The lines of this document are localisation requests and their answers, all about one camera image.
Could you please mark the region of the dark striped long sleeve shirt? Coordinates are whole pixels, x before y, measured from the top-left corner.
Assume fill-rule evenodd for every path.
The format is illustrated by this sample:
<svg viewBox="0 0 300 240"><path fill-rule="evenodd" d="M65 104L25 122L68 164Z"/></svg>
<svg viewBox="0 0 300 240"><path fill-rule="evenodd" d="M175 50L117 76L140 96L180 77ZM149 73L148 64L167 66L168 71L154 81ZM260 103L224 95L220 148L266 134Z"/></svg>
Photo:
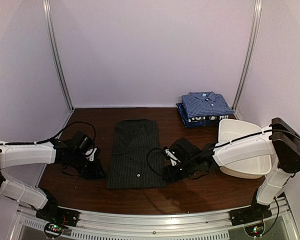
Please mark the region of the dark striped long sleeve shirt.
<svg viewBox="0 0 300 240"><path fill-rule="evenodd" d="M123 120L114 125L108 189L164 188L164 160L154 120Z"/></svg>

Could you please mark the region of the dark blue printed shirt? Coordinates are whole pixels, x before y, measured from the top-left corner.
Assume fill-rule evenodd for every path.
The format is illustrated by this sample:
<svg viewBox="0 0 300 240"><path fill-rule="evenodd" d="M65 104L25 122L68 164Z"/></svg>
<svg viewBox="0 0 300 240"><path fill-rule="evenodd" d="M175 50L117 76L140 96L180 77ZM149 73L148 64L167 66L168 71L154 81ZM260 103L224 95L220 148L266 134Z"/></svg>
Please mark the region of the dark blue printed shirt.
<svg viewBox="0 0 300 240"><path fill-rule="evenodd" d="M182 102L176 104L178 112L180 114L183 125L186 128L198 128L206 126L217 126L221 120L234 118L232 115L219 115L219 116L197 116L188 118L184 104Z"/></svg>

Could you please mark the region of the blue checked shirt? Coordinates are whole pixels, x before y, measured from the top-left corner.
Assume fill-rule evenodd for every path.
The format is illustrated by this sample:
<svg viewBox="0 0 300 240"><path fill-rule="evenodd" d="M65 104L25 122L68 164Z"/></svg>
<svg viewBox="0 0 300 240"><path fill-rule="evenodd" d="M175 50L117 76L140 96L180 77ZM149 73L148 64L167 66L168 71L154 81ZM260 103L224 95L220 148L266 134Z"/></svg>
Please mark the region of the blue checked shirt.
<svg viewBox="0 0 300 240"><path fill-rule="evenodd" d="M219 93L210 92L190 92L182 95L185 112L188 118L230 116L233 110L229 107L224 97Z"/></svg>

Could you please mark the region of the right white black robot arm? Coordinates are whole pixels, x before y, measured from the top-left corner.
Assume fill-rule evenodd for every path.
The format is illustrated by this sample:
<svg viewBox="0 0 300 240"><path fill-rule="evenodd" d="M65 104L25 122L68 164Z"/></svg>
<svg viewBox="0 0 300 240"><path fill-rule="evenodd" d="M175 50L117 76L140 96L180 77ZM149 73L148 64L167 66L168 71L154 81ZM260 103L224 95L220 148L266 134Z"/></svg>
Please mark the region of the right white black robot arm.
<svg viewBox="0 0 300 240"><path fill-rule="evenodd" d="M208 172L212 164L236 178L265 177L246 210L251 221L258 220L288 179L300 172L300 135L279 117L264 128L242 120L223 119L219 122L216 143L200 149L179 138L163 153L171 161L162 174L168 183L196 172Z"/></svg>

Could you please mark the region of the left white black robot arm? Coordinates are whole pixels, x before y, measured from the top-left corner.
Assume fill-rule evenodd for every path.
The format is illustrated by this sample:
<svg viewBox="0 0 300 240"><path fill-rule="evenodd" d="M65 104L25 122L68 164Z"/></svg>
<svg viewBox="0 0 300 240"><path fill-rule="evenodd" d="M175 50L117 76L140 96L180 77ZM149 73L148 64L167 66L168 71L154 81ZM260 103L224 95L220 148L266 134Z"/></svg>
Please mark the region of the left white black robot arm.
<svg viewBox="0 0 300 240"><path fill-rule="evenodd" d="M81 131L66 140L50 138L39 142L0 141L0 195L30 205L51 222L62 218L57 200L47 191L2 173L2 169L29 164L71 167L83 179L104 179L94 139Z"/></svg>

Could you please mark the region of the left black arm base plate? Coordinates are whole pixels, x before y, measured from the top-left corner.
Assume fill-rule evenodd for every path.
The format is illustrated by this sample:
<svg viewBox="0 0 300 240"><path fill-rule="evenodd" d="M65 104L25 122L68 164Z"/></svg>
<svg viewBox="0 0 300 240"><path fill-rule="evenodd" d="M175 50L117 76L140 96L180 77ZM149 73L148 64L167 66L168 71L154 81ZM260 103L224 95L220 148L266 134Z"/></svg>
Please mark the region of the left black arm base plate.
<svg viewBox="0 0 300 240"><path fill-rule="evenodd" d="M56 211L48 211L46 209L36 209L36 217L39 219L46 220L48 222L57 224L59 226L76 227L79 212L76 210L70 210L62 207L58 207Z"/></svg>

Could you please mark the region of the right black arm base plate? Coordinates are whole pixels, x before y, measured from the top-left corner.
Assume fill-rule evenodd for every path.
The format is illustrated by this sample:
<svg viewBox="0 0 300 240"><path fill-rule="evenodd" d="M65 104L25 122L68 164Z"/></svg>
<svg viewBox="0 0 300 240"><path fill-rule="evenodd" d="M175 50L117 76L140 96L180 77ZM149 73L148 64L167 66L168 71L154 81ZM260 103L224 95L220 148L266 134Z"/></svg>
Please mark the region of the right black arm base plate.
<svg viewBox="0 0 300 240"><path fill-rule="evenodd" d="M238 208L229 212L232 226L245 225L253 222L261 222L272 216L268 206L248 206Z"/></svg>

